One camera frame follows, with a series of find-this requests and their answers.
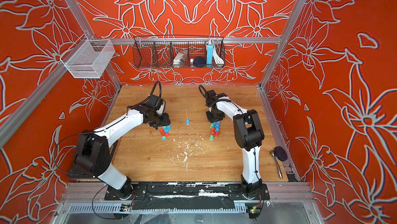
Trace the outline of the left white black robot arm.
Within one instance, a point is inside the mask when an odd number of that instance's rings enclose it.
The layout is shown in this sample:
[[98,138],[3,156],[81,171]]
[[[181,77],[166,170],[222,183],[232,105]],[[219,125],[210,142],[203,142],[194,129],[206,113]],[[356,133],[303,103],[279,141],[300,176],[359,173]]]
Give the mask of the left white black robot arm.
[[156,81],[147,98],[128,106],[124,115],[94,131],[79,134],[74,164],[106,183],[119,198],[127,199],[133,191],[131,179],[112,165],[110,148],[119,138],[142,124],[154,129],[170,125],[165,107],[161,83]]

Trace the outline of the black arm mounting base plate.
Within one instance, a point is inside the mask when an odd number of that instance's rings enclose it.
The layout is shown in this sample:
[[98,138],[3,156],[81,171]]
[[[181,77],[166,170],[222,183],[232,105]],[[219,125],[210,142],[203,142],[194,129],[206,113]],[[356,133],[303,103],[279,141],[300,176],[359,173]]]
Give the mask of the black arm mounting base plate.
[[110,187],[105,201],[120,201],[133,210],[143,211],[235,211],[249,212],[270,200],[265,184],[248,195],[241,183],[230,182],[139,182],[131,184],[131,193],[121,198]]

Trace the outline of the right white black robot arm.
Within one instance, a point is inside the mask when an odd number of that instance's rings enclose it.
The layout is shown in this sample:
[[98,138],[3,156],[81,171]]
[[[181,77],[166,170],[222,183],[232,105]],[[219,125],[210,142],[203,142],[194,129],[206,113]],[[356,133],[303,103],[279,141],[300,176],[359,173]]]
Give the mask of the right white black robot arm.
[[205,98],[207,119],[212,124],[219,124],[225,117],[233,121],[234,137],[243,153],[242,194],[253,198],[262,189],[259,172],[259,153],[264,140],[264,131],[256,110],[247,110],[230,100],[224,94],[206,90],[199,85],[199,92]]

